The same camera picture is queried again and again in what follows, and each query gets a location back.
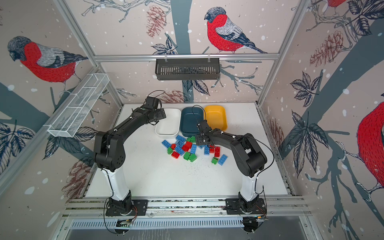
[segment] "wire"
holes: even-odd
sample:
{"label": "wire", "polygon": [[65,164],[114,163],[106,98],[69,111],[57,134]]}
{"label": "wire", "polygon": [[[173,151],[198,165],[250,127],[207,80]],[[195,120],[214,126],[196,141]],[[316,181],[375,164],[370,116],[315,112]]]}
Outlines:
{"label": "wire", "polygon": [[[193,105],[193,106],[192,106],[192,109],[191,109],[193,116],[196,118],[197,124],[200,124],[199,121],[197,120],[197,117],[196,117],[195,113],[193,112],[193,108],[194,108],[195,106],[201,107],[201,109],[203,109],[203,107],[200,106],[200,105]],[[207,114],[206,114],[206,112],[205,112],[204,109],[203,109],[203,111],[204,111],[204,117],[203,117],[203,119],[205,119],[205,118],[207,117]]]}

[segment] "metal shelf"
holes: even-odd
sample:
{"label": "metal shelf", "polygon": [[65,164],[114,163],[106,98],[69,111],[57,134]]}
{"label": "metal shelf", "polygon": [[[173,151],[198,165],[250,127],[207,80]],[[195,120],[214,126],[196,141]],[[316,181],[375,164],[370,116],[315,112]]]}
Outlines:
{"label": "metal shelf", "polygon": [[73,137],[109,83],[107,74],[94,73],[49,127],[54,137]]}

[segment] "bullfinch illustration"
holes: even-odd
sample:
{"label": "bullfinch illustration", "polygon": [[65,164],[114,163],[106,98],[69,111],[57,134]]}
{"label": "bullfinch illustration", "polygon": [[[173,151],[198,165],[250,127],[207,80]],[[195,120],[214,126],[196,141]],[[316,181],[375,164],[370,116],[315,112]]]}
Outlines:
{"label": "bullfinch illustration", "polygon": [[351,155],[360,159],[367,169],[376,178],[377,184],[371,190],[367,190],[361,183],[356,184],[361,186],[368,194],[367,202],[371,202],[371,193],[377,189],[384,188],[384,102],[380,103],[372,112],[361,120],[358,127],[358,147],[359,153],[352,154],[345,151],[344,145],[339,143],[345,155]]}
{"label": "bullfinch illustration", "polygon": [[69,93],[65,89],[65,81],[72,75],[77,77],[75,74],[77,65],[88,59],[79,54],[63,51],[60,48],[43,46],[24,36],[17,36],[10,40],[8,51],[13,61],[19,59],[41,80],[63,83],[64,90],[59,93],[59,96],[64,92]]}
{"label": "bullfinch illustration", "polygon": [[227,16],[224,8],[213,7],[207,11],[204,17],[207,20],[208,39],[218,48],[218,52],[231,51],[242,48],[250,48],[259,53],[266,53],[255,46],[243,33],[240,27],[236,26]]}

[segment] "bird feet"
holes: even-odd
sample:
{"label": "bird feet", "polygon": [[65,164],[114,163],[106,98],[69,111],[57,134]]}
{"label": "bird feet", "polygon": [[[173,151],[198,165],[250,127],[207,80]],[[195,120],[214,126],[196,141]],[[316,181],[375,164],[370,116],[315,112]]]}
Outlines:
{"label": "bird feet", "polygon": [[62,95],[63,93],[71,93],[71,92],[70,92],[70,91],[67,91],[67,90],[64,90],[64,91],[59,92],[59,97],[60,97],[60,98],[61,98],[61,95]]}

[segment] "plastic tray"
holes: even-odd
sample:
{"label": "plastic tray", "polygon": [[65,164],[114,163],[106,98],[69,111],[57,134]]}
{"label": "plastic tray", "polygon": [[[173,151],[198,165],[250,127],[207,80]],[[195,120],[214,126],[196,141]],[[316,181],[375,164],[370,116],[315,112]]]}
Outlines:
{"label": "plastic tray", "polygon": [[156,124],[155,133],[163,139],[175,138],[179,134],[181,111],[177,108],[164,108],[164,111],[167,117]]}
{"label": "plastic tray", "polygon": [[205,119],[208,125],[212,128],[219,128],[222,131],[227,129],[227,116],[225,114],[225,108],[219,105],[209,105],[204,108],[206,116]]}
{"label": "plastic tray", "polygon": [[197,122],[204,120],[203,109],[195,107],[193,113],[192,107],[184,108],[181,111],[180,131],[184,137],[192,137],[200,133]]}

